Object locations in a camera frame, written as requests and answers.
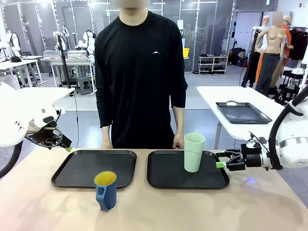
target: blue mug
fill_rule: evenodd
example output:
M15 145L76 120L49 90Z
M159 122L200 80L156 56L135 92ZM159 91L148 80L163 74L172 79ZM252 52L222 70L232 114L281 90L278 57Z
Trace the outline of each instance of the blue mug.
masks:
M94 178L96 200L101 206L101 211L108 211L116 205L116 174L104 171Z

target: tray rim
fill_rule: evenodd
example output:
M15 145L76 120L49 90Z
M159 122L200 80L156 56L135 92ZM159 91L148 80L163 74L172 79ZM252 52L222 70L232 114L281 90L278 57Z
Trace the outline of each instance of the tray rim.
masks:
M224 112L222 111L221 107L227 107L228 105L226 106L223 106L223 105L219 105L220 103L229 103L229 102L236 102L236 103L244 103L244 104L248 104L252 107L254 107L256 110L258 110L260 113L262 113L263 115L265 115L267 117L267 121L264 121L264 122L235 122L233 120L230 120L228 117L226 117L226 115L224 114ZM265 113L263 113L262 111L260 111L257 107L255 107L252 103L249 103L249 102L237 102L237 101L233 101L233 100L230 100L230 101L226 101L226 102L216 102L216 106L217 108L219 109L219 111L221 112L221 114L226 118L226 120L229 121L229 123L231 124L268 124L270 122L272 122L273 120L268 116L266 115Z
M227 172L225 171L224 168L220 168L220 171L221 171L224 179L226 180L226 185L222 188L170 188L170 187L162 187L162 186L154 185L149 180L149 175L151 175L149 173L149 172L151 172L150 159L152 158L153 155L157 155L157 152L178 152L179 153L179 152L184 152L184 150L156 150L156 151L149 153L149 155L147 157L146 179L147 179L149 185L151 185L153 188L156 188L156 189L174 189L174 190L220 190L220 189L226 188L230 183L230 178L229 178ZM216 162L219 161L219 159L218 159L218 157L216 156L215 153L210 152L210 151L206 151L206 150L203 150L202 154L203 153L213 156L214 159L216 160Z
M133 151L130 150L89 150L89 149L79 149L79 150L75 150L73 152L71 152L65 159L64 161L60 164L60 166L57 168L57 170L55 171L55 173L52 175L51 177L51 184L55 187L58 188L65 188L65 189L95 189L95 186L89 187L89 186L63 186L63 185L58 185L55 183L55 180L57 179L57 177L59 176L59 174L61 173L61 171L63 170L63 168L66 166L66 164L69 162L69 160L74 156L77 155L78 152L80 151L95 151L95 152L128 152L129 155L131 155L134 158L133 161L133 165L131 168L131 172L130 172L130 179L128 184L124 185L124 186L119 186L116 187L117 189L123 189L127 186L129 186L131 184L131 182L134 179L134 175L135 175L135 168L136 168L136 162L137 162L137 155L136 153L134 153Z

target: black clothing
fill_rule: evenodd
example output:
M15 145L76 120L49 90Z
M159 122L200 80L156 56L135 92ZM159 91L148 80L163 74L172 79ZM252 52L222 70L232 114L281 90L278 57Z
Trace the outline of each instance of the black clothing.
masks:
M112 124L114 148L172 148L171 106L185 107L187 83L180 31L148 12L138 26L117 17L95 42L101 127Z
M291 45L294 49L290 49L289 58L292 60L303 60L308 44L308 33L297 31L296 29L290 30Z
M247 79L247 81L249 80L249 87L253 87L255 81L256 81L256 73L257 73L257 69L258 69L258 63L259 63L259 59L260 59L260 53L259 52L254 52L251 61L250 61L250 65L249 68L246 70L245 72L245 76L244 79L242 81L242 86L244 86L244 80Z
M279 60L280 55L272 53L264 53L262 58L262 67L259 80L256 85L256 91L262 93L267 97L269 96L271 78Z

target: orange jacket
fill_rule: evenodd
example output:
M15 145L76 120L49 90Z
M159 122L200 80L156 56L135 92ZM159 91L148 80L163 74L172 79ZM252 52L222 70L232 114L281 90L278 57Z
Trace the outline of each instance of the orange jacket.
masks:
M285 35L287 36L288 44L291 45L291 33L290 33L290 31L288 30L288 28L285 24L283 24L281 26L281 28L284 29ZM290 53L290 49L285 48L285 54L287 55L287 58L285 59L285 63L287 63L287 61L289 59L289 53Z

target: yellow bin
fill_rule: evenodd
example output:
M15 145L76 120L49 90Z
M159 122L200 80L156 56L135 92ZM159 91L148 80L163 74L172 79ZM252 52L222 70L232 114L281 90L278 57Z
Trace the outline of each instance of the yellow bin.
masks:
M189 48L183 48L183 57L188 58Z

